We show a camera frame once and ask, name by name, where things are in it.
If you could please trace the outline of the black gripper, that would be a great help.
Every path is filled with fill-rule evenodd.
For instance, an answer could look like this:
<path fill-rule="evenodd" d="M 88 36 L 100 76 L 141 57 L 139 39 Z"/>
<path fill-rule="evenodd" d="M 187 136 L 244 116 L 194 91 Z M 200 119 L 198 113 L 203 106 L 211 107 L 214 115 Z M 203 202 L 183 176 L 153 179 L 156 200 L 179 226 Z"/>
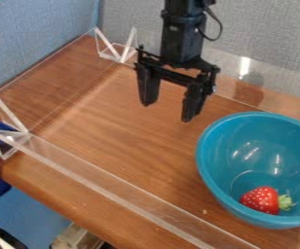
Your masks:
<path fill-rule="evenodd" d="M 211 95 L 215 90 L 220 68 L 199 56 L 184 63 L 167 62 L 139 47 L 133 70 L 136 71 L 139 100 L 143 106 L 148 106 L 157 100 L 161 81 L 168 81 L 186 88 L 180 120 L 186 123 L 190 122 L 202 111 L 207 95 Z"/>

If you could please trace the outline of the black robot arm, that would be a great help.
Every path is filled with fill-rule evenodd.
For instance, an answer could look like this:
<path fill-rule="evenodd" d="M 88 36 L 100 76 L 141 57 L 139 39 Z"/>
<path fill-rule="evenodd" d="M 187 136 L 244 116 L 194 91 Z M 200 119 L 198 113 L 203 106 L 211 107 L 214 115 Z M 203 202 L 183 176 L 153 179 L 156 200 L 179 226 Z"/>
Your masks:
<path fill-rule="evenodd" d="M 216 0 L 165 0 L 160 54 L 136 48 L 137 94 L 143 106 L 157 100 L 160 81 L 186 87 L 180 120 L 190 122 L 200 113 L 204 100 L 214 92 L 220 68 L 200 57 L 203 40 L 216 41 L 223 25 L 210 9 Z"/>

